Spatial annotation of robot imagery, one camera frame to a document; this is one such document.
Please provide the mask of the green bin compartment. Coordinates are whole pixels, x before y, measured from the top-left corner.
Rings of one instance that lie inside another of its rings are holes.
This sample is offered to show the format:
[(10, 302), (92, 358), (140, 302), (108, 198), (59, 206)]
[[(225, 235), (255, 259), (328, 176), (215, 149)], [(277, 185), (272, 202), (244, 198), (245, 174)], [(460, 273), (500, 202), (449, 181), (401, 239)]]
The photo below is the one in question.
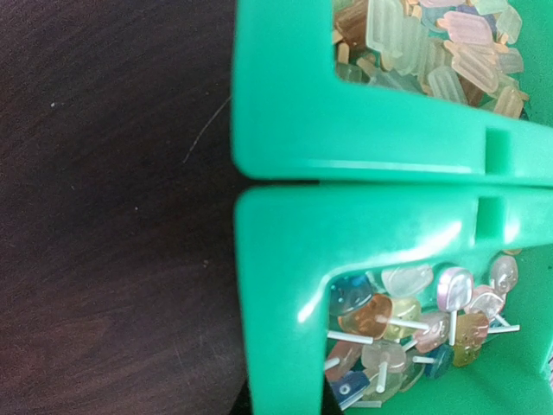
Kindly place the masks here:
[(240, 1), (232, 157), (255, 179), (552, 183), (552, 4), (517, 1), (528, 120), (340, 80), (328, 1)]
[(256, 414), (318, 414), (329, 286), (349, 271), (425, 259), (480, 276), (519, 250), (506, 319), (517, 333), (478, 360), (420, 380), (384, 414), (549, 414), (552, 390), (552, 193), (465, 186), (254, 188), (235, 210), (238, 291)]

